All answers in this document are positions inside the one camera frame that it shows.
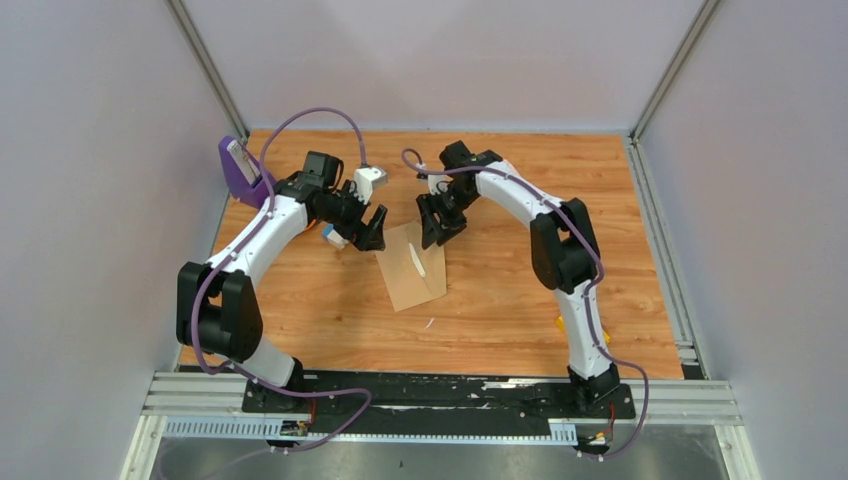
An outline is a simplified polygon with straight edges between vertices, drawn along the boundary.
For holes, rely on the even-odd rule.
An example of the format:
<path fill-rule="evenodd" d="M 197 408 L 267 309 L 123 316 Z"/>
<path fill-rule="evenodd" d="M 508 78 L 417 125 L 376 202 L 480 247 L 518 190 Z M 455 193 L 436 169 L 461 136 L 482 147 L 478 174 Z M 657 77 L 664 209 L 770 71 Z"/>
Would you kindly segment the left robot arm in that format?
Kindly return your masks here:
<path fill-rule="evenodd" d="M 204 263 L 187 262 L 177 276 L 176 338 L 205 355 L 223 358 L 223 367 L 243 374 L 283 413 L 309 399 L 303 365 L 263 333 L 256 288 L 281 251 L 311 223 L 325 222 L 331 240 L 360 251 L 385 248 L 388 210 L 379 205 L 363 216 L 375 190 L 388 182 L 377 166 L 357 168 L 341 180 L 344 163 L 310 151 L 302 169 L 277 181 L 248 226 Z"/>

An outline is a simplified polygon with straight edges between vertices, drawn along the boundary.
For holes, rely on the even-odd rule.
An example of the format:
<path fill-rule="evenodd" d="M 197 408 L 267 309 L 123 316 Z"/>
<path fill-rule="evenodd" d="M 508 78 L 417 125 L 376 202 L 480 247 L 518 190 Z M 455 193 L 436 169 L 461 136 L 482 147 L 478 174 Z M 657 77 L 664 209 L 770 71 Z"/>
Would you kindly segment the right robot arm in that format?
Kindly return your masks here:
<path fill-rule="evenodd" d="M 441 152 L 442 170 L 427 167 L 412 148 L 404 149 L 401 159 L 428 182 L 427 193 L 416 199 L 423 248 L 442 246 L 461 233 L 466 210 L 479 198 L 493 201 L 527 228 L 532 269 L 553 292 L 567 336 L 572 406 L 589 418 L 612 410 L 621 380 L 603 335 L 596 286 L 604 270 L 586 205 L 544 192 L 499 154 L 474 154 L 461 141 Z"/>

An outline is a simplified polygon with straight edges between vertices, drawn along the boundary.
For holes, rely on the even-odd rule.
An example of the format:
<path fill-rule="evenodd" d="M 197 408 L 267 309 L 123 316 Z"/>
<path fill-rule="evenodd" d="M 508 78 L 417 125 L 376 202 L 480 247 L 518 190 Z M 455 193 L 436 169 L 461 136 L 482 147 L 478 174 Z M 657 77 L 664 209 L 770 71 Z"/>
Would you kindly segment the brown paper envelope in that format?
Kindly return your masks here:
<path fill-rule="evenodd" d="M 386 247 L 376 259 L 387 288 L 392 307 L 400 312 L 441 298 L 447 293 L 444 248 L 434 245 L 421 248 L 421 224 L 412 221 L 385 232 Z M 427 275 L 418 275 L 410 258 L 408 244 L 421 250 Z"/>

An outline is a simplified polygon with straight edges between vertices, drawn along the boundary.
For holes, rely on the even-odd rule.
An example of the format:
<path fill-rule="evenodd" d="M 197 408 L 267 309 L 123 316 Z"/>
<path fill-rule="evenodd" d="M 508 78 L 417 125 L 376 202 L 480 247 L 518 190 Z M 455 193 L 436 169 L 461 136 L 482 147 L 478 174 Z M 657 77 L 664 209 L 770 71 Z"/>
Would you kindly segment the beige letter paper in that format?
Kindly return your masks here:
<path fill-rule="evenodd" d="M 427 275 L 427 271 L 426 271 L 426 268 L 424 266 L 424 261 L 422 259 L 421 250 L 418 249 L 416 247 L 416 245 L 413 244 L 413 243 L 409 243 L 408 248 L 409 248 L 410 258 L 411 258 L 411 261 L 413 263 L 413 266 L 415 267 L 416 271 L 418 272 L 418 275 L 421 278 L 424 278 Z"/>

